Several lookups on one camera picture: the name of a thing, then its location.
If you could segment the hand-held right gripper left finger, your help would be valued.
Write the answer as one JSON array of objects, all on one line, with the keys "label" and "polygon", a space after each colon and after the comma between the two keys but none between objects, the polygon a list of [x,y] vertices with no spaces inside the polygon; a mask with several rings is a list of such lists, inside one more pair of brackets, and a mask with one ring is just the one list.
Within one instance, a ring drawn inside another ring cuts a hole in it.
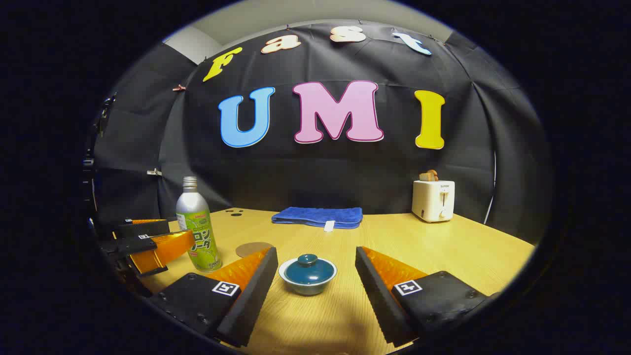
[{"label": "hand-held right gripper left finger", "polygon": [[185,274],[148,301],[199,335],[247,346],[277,268],[277,249],[264,248],[210,276]]}]

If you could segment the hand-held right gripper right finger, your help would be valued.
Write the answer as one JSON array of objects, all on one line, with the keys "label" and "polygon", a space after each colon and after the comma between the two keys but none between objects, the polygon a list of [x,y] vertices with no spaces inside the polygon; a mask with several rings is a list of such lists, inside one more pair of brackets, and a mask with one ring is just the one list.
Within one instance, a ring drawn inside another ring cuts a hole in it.
[{"label": "hand-held right gripper right finger", "polygon": [[435,338],[469,321],[498,298],[447,271],[426,274],[367,247],[357,247],[355,267],[386,342],[402,346]]}]

